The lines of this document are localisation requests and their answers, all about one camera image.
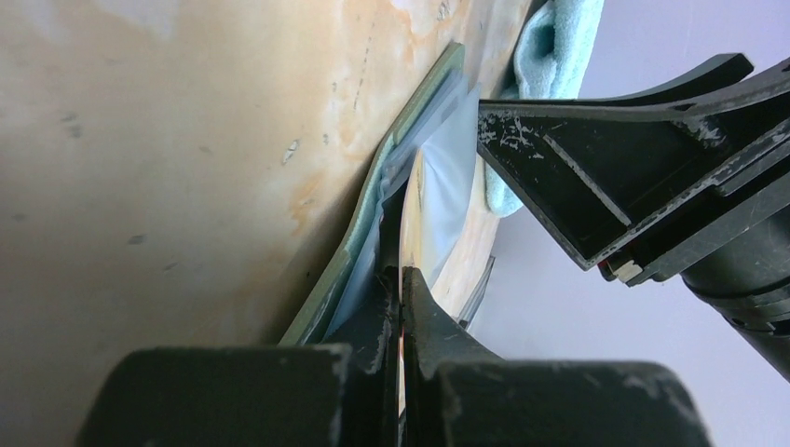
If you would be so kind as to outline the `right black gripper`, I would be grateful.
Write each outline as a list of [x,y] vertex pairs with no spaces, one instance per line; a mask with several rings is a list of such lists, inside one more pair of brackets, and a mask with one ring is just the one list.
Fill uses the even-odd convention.
[[655,105],[483,100],[478,150],[583,269],[674,276],[789,376],[789,64]]

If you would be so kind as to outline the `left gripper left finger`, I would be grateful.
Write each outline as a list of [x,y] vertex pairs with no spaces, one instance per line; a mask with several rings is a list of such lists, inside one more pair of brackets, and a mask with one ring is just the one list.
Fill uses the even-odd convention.
[[107,377],[79,446],[396,446],[398,273],[315,345],[158,347]]

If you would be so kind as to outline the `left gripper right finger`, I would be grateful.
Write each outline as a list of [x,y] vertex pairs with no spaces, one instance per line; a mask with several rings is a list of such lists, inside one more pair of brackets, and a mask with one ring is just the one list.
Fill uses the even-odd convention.
[[651,362],[506,360],[402,270],[410,446],[707,446],[674,372]]

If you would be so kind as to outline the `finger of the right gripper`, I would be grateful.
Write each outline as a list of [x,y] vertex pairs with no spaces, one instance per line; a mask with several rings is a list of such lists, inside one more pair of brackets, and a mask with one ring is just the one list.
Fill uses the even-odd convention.
[[690,71],[639,92],[610,98],[578,99],[584,105],[643,106],[677,102],[737,84],[755,70],[742,53],[717,54]]

